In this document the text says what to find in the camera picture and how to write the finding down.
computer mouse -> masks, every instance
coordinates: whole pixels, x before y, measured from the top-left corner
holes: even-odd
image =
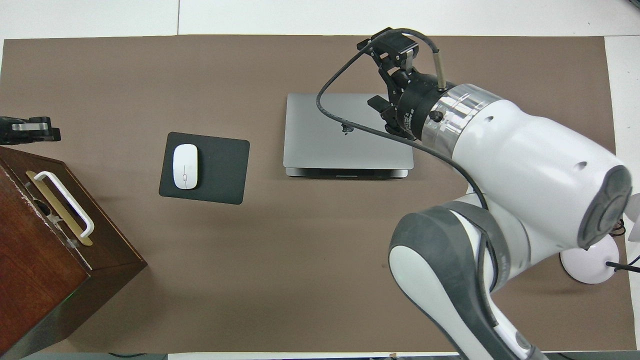
[[[178,145],[173,150],[173,182],[183,190],[198,184],[198,148],[192,143]]]

drawer handle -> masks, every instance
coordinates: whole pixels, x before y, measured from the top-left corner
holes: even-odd
[[[86,229],[82,232],[82,234],[80,234],[80,237],[86,238],[87,236],[89,236],[89,234],[93,232],[93,227],[94,227],[93,220],[91,220],[89,215],[86,214],[82,206],[78,204],[78,202],[74,199],[71,193],[69,193],[67,188],[65,188],[65,186],[62,184],[60,179],[58,179],[58,177],[55,174],[49,171],[42,171],[42,172],[39,172],[37,175],[35,175],[33,179],[37,181],[42,181],[42,179],[44,179],[45,177],[48,177],[53,183],[53,185],[55,185],[58,188],[60,193],[62,193],[62,196],[65,197],[68,203],[73,207],[76,213],[80,216],[80,218],[82,218],[82,220],[86,224]]]

laptop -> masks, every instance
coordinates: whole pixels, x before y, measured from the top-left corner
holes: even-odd
[[[316,178],[401,178],[413,169],[413,149],[378,135],[342,125],[316,107],[317,94],[287,96],[284,160],[286,174]],[[385,121],[367,105],[377,94],[324,94],[329,112],[358,124],[384,131]]]

wooden box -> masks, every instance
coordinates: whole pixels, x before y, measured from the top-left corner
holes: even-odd
[[[63,162],[0,147],[1,360],[65,339],[146,265]]]

black mouse pad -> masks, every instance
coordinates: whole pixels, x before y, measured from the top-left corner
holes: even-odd
[[[198,148],[198,183],[182,190],[173,182],[173,150],[184,143]],[[167,197],[241,204],[244,197],[249,142],[214,136],[169,133],[164,148],[164,162],[159,193]]]

